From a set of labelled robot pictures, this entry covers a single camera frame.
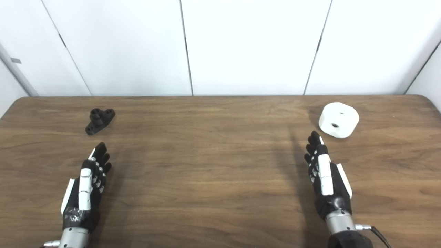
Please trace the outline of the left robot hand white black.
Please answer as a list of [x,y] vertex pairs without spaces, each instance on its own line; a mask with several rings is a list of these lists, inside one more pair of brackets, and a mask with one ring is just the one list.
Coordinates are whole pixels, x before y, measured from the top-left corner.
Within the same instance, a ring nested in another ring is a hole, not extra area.
[[82,228],[92,233],[100,218],[100,202],[112,168],[104,142],[99,143],[82,162],[80,175],[70,179],[60,212],[62,229]]

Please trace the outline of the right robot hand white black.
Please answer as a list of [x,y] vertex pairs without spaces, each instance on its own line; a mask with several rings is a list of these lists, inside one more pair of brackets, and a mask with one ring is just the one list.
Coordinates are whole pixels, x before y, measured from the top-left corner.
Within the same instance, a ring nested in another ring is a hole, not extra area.
[[313,184],[318,215],[323,220],[335,211],[351,215],[351,185],[343,166],[331,161],[328,148],[317,131],[312,131],[308,137],[306,150],[304,159]]

